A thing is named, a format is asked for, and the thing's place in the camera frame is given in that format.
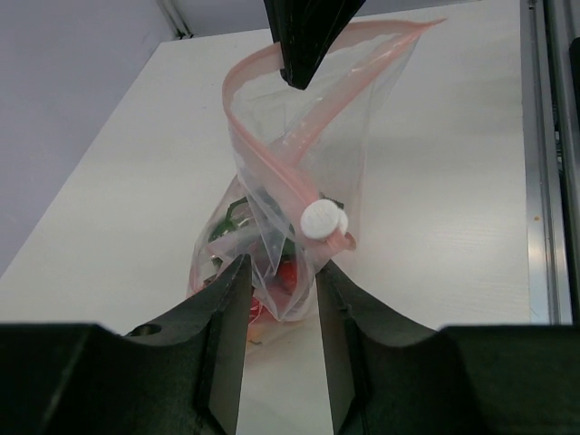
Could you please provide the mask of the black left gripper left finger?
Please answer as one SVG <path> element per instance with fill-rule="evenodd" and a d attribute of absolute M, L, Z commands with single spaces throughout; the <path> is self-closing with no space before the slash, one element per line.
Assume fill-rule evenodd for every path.
<path fill-rule="evenodd" d="M 3 324 L 4 434 L 232 434 L 252 266 L 127 335 L 98 324 Z"/>

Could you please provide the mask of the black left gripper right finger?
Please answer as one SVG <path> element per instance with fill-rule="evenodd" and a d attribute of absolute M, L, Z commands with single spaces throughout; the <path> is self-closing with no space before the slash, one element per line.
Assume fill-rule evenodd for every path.
<path fill-rule="evenodd" d="M 316 277 L 337 434 L 576 434 L 579 330 L 438 331 L 399 314 L 336 264 Z"/>

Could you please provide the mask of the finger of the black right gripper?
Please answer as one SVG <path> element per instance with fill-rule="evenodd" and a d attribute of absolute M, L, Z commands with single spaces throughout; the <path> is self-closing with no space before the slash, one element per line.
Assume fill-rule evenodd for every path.
<path fill-rule="evenodd" d="M 275 43 L 281 46 L 282 78 L 308 87 L 331 45 L 363 6 L 363 0 L 265 0 Z"/>

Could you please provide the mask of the clear pink zip top bag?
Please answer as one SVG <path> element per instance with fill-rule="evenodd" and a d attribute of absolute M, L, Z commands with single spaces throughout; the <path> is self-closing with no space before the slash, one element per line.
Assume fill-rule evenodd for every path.
<path fill-rule="evenodd" d="M 369 126 L 432 22 L 348 24 L 305 90 L 281 75 L 279 43 L 251 53 L 222 84 L 236 180 L 271 226 L 309 258 L 314 277 L 354 251 Z"/>

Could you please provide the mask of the red strawberry bunch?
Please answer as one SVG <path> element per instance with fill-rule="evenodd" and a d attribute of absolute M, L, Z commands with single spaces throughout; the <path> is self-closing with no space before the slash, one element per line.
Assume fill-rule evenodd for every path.
<path fill-rule="evenodd" d="M 220 276 L 238 256 L 249 255 L 253 296 L 247 349 L 251 352 L 298 326 L 314 310 L 314 269 L 305 251 L 274 227 L 234 180 L 199 235 L 189 269 L 193 295 Z"/>

